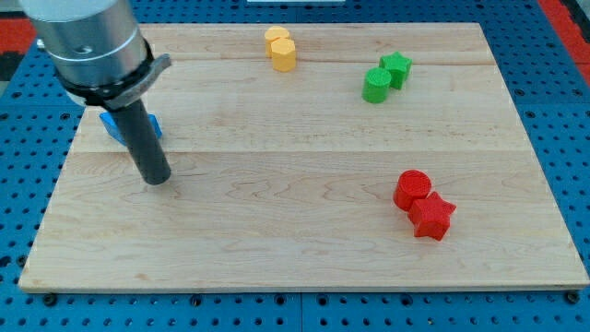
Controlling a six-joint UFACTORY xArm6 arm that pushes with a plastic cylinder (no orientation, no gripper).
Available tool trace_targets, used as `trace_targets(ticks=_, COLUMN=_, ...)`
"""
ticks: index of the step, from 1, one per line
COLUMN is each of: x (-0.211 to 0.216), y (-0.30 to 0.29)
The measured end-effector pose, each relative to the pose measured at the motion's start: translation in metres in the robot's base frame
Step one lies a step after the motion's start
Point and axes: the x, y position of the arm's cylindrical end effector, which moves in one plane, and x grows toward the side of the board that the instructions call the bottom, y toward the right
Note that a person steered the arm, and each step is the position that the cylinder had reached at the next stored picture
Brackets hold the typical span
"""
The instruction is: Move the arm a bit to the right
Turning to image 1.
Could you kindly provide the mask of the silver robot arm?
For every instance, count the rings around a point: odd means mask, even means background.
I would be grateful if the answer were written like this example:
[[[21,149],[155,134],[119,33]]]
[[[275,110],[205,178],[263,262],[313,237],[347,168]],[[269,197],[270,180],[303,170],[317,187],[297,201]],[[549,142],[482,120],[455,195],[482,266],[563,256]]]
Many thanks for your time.
[[[68,93],[115,111],[171,66],[154,57],[128,0],[20,0]]]

